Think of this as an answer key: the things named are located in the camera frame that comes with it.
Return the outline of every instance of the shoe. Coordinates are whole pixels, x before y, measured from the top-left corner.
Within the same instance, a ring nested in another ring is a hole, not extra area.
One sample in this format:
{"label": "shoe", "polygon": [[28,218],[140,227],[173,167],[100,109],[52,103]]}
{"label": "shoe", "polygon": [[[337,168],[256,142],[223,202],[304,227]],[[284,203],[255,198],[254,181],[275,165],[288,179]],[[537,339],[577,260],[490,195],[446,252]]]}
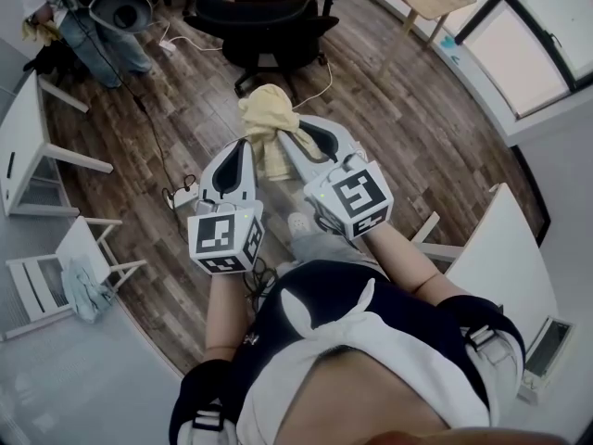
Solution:
{"label": "shoe", "polygon": [[302,212],[293,212],[288,216],[288,230],[290,235],[295,237],[301,237],[303,235],[312,234],[311,223],[309,218]]}

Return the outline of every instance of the wooden floor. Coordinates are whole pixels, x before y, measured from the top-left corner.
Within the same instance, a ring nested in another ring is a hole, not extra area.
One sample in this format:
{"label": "wooden floor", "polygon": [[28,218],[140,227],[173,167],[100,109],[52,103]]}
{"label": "wooden floor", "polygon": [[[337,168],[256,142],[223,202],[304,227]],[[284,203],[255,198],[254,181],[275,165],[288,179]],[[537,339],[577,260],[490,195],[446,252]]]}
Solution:
{"label": "wooden floor", "polygon": [[[202,47],[220,42],[180,18],[180,5],[160,6],[156,20],[171,23],[168,38],[185,35]],[[433,210],[441,222],[432,238],[462,245],[484,214],[488,188],[510,185],[534,232],[543,220],[524,174],[486,116],[460,82],[419,40],[402,41],[383,81],[374,73],[382,50],[398,38],[400,23],[371,0],[338,0],[337,27],[323,40],[334,85],[299,112],[344,124],[383,168],[394,195],[392,222],[411,237]],[[166,55],[158,46],[164,24],[140,35],[154,59],[150,75],[126,76],[153,118],[175,183],[199,177],[222,146],[242,133],[233,82],[240,70],[220,52],[200,53],[187,42]],[[318,64],[299,71],[301,97],[327,84]],[[282,85],[266,76],[265,81]],[[112,163],[110,175],[73,167],[63,174],[70,199],[82,214],[123,219],[111,244],[120,261],[147,259],[120,296],[146,333],[183,372],[200,361],[204,344],[208,278],[190,262],[173,216],[161,198],[167,180],[151,126],[125,89],[105,90],[89,80],[66,81],[67,91],[88,103],[87,115],[46,99],[56,143]],[[266,206],[262,256],[290,259],[285,216],[297,182],[261,184]]]}

